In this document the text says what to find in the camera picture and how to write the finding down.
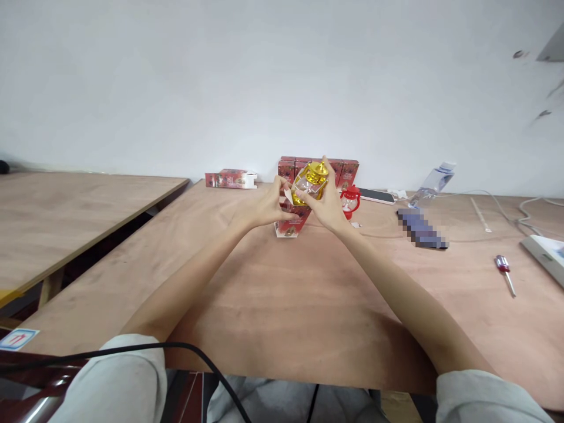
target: hand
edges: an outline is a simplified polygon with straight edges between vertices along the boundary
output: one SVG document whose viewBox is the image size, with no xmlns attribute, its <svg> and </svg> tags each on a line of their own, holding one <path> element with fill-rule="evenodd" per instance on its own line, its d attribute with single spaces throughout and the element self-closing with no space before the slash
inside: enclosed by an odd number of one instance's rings
<svg viewBox="0 0 564 423">
<path fill-rule="evenodd" d="M 296 195 L 311 207 L 319 221 L 323 226 L 335 233 L 340 230 L 351 227 L 343 208 L 341 207 L 341 197 L 335 186 L 335 170 L 328 164 L 327 157 L 323 156 L 323 161 L 327 164 L 329 177 L 324 189 L 321 200 L 316 200 L 303 191 L 296 191 Z"/>
<path fill-rule="evenodd" d="M 267 193 L 258 201 L 246 204 L 244 208 L 235 214 L 234 223 L 242 223 L 249 230 L 257 226 L 274 223 L 278 220 L 292 220 L 299 216 L 294 213 L 286 213 L 280 208 L 280 188 L 290 189 L 289 182 L 281 176 L 274 178 L 274 183 Z"/>
</svg>

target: black cable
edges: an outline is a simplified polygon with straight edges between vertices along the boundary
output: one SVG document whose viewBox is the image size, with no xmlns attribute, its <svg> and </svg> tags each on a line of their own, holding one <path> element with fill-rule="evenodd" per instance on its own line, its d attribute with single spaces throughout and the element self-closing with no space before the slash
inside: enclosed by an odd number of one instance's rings
<svg viewBox="0 0 564 423">
<path fill-rule="evenodd" d="M 241 413 L 241 416 L 243 417 L 245 423 L 251 423 L 251 419 L 249 418 L 247 412 L 243 408 L 243 404 L 241 404 L 241 401 L 239 401 L 239 399 L 237 398 L 237 394 L 235 393 L 235 391 L 233 391 L 233 388 L 231 387 L 229 382 L 227 382 L 227 380 L 225 379 L 223 374 L 219 371 L 219 369 L 216 367 L 216 365 L 213 364 L 210 358 L 206 354 L 204 354 L 204 352 L 201 349 L 199 349 L 198 347 L 192 344 L 187 344 L 187 343 L 167 342 L 167 343 L 130 345 L 128 347 L 108 348 L 107 350 L 82 352 L 80 354 L 64 355 L 63 357 L 46 358 L 44 360 L 37 360 L 24 364 L 13 364 L 13 365 L 1 364 L 0 377 L 23 370 L 31 370 L 39 367 L 64 364 L 70 361 L 85 360 L 87 358 L 102 357 L 103 355 L 117 354 L 121 352 L 127 353 L 129 351 L 150 350 L 151 348 L 185 348 L 187 350 L 192 351 L 193 353 L 196 353 L 196 355 L 200 357 L 211 369 L 211 371 L 213 371 L 213 373 L 219 378 L 219 380 L 225 387 L 226 391 L 231 396 L 231 399 L 235 403 L 235 406 Z"/>
<path fill-rule="evenodd" d="M 307 416 L 307 423 L 311 422 L 311 416 L 313 415 L 313 407 L 315 406 L 315 399 L 317 398 L 317 391 L 319 391 L 319 384 L 315 385 L 315 391 L 313 391 L 313 398 L 311 399 L 310 413 Z"/>
</svg>

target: plywood table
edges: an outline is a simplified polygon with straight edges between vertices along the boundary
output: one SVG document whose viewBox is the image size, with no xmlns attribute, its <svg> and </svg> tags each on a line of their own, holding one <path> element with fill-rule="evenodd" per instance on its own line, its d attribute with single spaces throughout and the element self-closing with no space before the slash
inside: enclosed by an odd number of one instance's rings
<svg viewBox="0 0 564 423">
<path fill-rule="evenodd" d="M 42 307 L 63 267 L 187 179 L 91 173 L 0 175 L 0 307 L 43 281 Z"/>
<path fill-rule="evenodd" d="M 141 303 L 223 230 L 236 207 L 264 192 L 205 188 L 200 182 L 39 310 L 23 327 L 41 332 L 23 351 L 95 350 Z M 564 409 L 564 290 L 519 246 L 523 235 L 490 197 L 437 199 L 429 216 L 446 226 L 447 251 L 415 248 L 395 208 L 362 201 L 359 231 L 403 267 L 460 323 L 507 380 L 546 408 Z M 512 217 L 523 199 L 500 199 Z M 564 233 L 561 207 L 527 205 L 531 222 Z M 512 298 L 494 257 L 509 260 Z M 171 340 L 198 345 L 227 374 L 433 393 L 431 363 L 347 249 L 312 215 L 297 239 L 272 226 L 236 247 Z M 167 365 L 205 370 L 188 351 Z"/>
</svg>

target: gold lantern toy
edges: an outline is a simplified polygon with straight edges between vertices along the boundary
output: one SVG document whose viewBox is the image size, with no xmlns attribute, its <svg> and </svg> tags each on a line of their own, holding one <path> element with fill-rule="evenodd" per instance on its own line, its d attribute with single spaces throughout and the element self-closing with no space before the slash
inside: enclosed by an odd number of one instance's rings
<svg viewBox="0 0 564 423">
<path fill-rule="evenodd" d="M 296 177 L 292 185 L 292 199 L 296 206 L 303 206 L 305 202 L 300 200 L 296 195 L 296 190 L 305 192 L 316 200 L 319 200 L 323 195 L 323 189 L 327 183 L 327 175 L 329 171 L 324 162 L 310 162 Z"/>
</svg>

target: white power strip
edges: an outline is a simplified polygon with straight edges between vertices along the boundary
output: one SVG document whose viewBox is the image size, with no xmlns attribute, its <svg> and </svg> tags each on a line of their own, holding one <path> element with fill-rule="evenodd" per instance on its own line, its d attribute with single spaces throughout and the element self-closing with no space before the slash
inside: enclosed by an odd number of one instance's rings
<svg viewBox="0 0 564 423">
<path fill-rule="evenodd" d="M 564 242 L 530 235 L 521 244 L 564 287 Z"/>
</svg>

